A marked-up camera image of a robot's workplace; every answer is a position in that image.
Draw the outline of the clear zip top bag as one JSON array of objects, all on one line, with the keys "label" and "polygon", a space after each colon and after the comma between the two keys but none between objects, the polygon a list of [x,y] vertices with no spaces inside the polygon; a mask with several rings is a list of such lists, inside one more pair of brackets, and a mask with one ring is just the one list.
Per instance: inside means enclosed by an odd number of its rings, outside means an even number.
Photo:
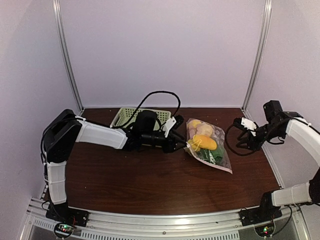
[{"label": "clear zip top bag", "polygon": [[232,174],[224,143],[222,128],[195,118],[187,121],[185,152],[209,167]]}]

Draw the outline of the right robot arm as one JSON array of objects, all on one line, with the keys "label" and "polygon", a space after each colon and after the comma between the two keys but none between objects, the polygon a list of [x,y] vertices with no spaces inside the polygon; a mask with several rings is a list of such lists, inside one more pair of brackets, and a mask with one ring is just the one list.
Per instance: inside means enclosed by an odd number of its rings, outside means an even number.
[{"label": "right robot arm", "polygon": [[[248,150],[248,154],[259,151],[263,144],[271,143],[277,138],[278,145],[284,144],[286,137],[298,142],[315,160],[320,162],[320,132],[313,128],[299,113],[284,111],[278,100],[270,100],[263,105],[267,123],[257,126],[255,122],[245,117],[235,118],[233,126],[241,130],[237,137],[237,148]],[[259,220],[266,221],[282,206],[299,204],[319,204],[320,173],[306,183],[294,185],[263,194],[256,210]]]}]

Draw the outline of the toy orange mango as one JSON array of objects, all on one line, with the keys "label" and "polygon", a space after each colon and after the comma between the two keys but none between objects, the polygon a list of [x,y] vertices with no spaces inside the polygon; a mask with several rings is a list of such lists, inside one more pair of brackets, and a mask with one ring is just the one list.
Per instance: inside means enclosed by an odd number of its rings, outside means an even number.
[{"label": "toy orange mango", "polygon": [[193,149],[198,152],[200,149],[207,149],[214,151],[218,148],[218,144],[212,138],[205,136],[205,135],[194,135],[192,140],[191,146]]}]

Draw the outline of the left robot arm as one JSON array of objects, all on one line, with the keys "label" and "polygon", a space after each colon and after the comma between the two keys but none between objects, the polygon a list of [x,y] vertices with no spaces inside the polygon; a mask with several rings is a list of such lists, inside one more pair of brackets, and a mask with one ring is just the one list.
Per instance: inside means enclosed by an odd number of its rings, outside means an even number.
[{"label": "left robot arm", "polygon": [[153,109],[135,109],[122,125],[104,125],[75,115],[65,109],[43,131],[40,156],[49,191],[52,213],[61,222],[72,218],[66,192],[66,165],[75,143],[90,143],[116,150],[133,151],[142,145],[160,147],[164,153],[174,153],[188,144],[176,129],[183,123],[181,115],[164,122]]}]

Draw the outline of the toy yellow lemon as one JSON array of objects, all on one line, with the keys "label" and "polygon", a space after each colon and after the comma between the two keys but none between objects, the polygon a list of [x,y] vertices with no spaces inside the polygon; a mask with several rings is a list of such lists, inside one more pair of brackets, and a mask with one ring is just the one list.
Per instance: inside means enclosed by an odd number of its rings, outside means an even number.
[{"label": "toy yellow lemon", "polygon": [[198,125],[200,125],[201,123],[202,123],[202,122],[201,122],[200,120],[193,119],[193,120],[191,120],[191,121],[188,123],[187,127],[188,127],[189,129],[194,129],[194,128],[196,128]]}]

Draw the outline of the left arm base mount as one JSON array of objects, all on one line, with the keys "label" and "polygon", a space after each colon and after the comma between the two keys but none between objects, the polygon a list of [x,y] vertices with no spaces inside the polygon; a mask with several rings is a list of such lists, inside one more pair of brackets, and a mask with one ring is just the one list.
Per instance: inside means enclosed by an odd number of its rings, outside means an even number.
[{"label": "left arm base mount", "polygon": [[86,227],[89,218],[89,212],[85,210],[69,208],[67,213],[56,213],[53,209],[51,209],[51,207],[49,207],[49,209],[46,211],[45,217],[56,222],[66,223],[76,227]]}]

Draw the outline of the green plastic basket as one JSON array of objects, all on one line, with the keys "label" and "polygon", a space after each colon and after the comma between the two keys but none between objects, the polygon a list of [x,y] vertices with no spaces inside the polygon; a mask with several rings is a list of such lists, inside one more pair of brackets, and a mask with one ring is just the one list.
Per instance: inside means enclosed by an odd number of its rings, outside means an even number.
[{"label": "green plastic basket", "polygon": [[153,124],[153,130],[159,131],[163,124],[171,118],[171,112],[167,110],[122,107],[112,120],[110,127],[135,128],[142,127],[145,123],[149,127]]}]

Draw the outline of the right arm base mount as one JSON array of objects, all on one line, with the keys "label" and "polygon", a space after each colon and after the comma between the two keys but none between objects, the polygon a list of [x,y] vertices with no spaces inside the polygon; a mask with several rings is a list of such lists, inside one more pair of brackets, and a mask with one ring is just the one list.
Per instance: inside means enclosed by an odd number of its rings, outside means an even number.
[{"label": "right arm base mount", "polygon": [[242,208],[238,214],[243,227],[270,222],[283,215],[280,207],[269,209],[267,212],[263,212],[260,207]]}]

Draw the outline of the toy potato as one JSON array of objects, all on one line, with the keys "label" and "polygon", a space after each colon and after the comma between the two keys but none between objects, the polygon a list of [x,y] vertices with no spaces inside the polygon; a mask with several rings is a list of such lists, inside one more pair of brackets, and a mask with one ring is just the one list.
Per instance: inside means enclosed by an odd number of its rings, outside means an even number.
[{"label": "toy potato", "polygon": [[214,133],[214,128],[207,123],[201,123],[199,125],[197,125],[196,127],[196,134],[197,135],[203,135],[203,136],[207,136],[207,137],[211,137]]}]

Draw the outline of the toy bok choy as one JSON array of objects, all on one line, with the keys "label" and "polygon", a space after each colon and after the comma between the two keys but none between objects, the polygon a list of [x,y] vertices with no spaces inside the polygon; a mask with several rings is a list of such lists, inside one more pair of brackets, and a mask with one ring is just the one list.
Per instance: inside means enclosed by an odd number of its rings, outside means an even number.
[{"label": "toy bok choy", "polygon": [[220,166],[224,158],[224,153],[225,151],[221,147],[218,147],[216,150],[201,148],[198,152],[198,157],[210,164]]}]

